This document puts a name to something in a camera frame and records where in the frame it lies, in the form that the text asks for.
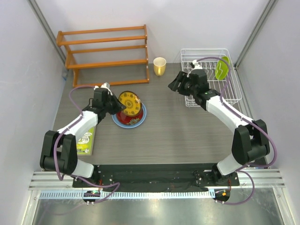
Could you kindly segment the light blue plate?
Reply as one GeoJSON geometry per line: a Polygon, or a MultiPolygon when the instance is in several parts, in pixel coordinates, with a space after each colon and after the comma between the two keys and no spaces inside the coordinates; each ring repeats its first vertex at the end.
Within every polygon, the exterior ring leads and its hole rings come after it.
{"type": "Polygon", "coordinates": [[[129,125],[125,125],[125,124],[122,124],[118,119],[117,119],[117,115],[112,115],[112,120],[114,121],[115,124],[117,124],[119,127],[121,128],[136,128],[138,127],[139,125],[141,125],[145,119],[146,119],[146,116],[147,116],[147,110],[146,110],[146,107],[144,104],[142,104],[142,117],[140,120],[138,120],[136,123],[134,124],[129,124],[129,125]]]}

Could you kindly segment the red floral plate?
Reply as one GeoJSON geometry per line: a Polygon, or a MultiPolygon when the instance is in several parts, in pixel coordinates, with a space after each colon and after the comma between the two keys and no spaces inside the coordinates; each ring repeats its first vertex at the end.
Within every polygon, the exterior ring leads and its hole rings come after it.
{"type": "Polygon", "coordinates": [[[120,111],[116,114],[117,120],[126,126],[135,125],[142,120],[143,109],[139,111],[137,115],[126,115],[123,111],[120,111]]]}

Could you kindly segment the lime green plate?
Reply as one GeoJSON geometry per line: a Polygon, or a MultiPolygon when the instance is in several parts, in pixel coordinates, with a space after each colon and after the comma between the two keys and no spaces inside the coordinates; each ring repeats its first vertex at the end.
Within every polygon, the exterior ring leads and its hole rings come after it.
{"type": "Polygon", "coordinates": [[[230,60],[227,56],[222,57],[221,60],[217,62],[215,67],[215,78],[217,80],[220,81],[227,77],[229,71],[227,64],[230,64],[230,60]]]}

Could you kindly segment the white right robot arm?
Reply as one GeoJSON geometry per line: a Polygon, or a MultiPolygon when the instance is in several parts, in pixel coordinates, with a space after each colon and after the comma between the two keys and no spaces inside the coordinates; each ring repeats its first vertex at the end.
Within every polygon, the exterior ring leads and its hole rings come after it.
{"type": "Polygon", "coordinates": [[[223,185],[229,175],[246,164],[270,153],[267,127],[263,120],[252,120],[228,105],[220,93],[209,87],[203,69],[191,73],[180,71],[168,88],[184,96],[192,96],[197,105],[216,116],[233,132],[231,154],[212,167],[212,181],[223,185]]]}

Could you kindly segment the dark yellow patterned plate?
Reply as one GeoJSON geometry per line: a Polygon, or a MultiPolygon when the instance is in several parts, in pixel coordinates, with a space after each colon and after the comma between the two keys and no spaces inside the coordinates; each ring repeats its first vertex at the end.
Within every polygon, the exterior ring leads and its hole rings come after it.
{"type": "Polygon", "coordinates": [[[127,116],[137,116],[142,109],[141,100],[134,92],[124,91],[119,95],[118,100],[126,107],[123,113],[127,116]]]}

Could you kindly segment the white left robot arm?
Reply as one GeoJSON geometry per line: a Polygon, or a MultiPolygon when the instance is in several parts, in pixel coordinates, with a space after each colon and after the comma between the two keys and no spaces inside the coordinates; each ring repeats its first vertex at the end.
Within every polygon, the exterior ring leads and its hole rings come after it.
{"type": "Polygon", "coordinates": [[[83,162],[77,157],[77,143],[91,128],[97,126],[107,114],[115,115],[125,109],[110,90],[108,83],[100,87],[93,86],[94,95],[88,106],[79,109],[79,116],[71,123],[57,131],[47,131],[44,136],[40,167],[56,172],[59,179],[62,175],[83,177],[89,187],[95,187],[100,176],[95,172],[95,166],[83,162]]]}

